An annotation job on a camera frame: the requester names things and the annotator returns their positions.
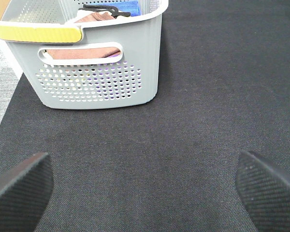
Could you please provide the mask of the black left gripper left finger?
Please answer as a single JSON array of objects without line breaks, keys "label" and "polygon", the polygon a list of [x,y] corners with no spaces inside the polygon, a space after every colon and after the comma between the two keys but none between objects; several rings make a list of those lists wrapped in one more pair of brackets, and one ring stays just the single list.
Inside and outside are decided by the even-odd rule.
[{"label": "black left gripper left finger", "polygon": [[37,153],[0,176],[0,232],[34,231],[52,192],[48,153]]}]

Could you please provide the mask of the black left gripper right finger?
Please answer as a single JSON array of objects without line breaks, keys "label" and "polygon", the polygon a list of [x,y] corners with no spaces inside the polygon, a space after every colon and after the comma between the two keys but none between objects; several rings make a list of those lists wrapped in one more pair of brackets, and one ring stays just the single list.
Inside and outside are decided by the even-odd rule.
[{"label": "black left gripper right finger", "polygon": [[242,151],[236,190],[259,232],[290,232],[290,172],[253,151]]}]

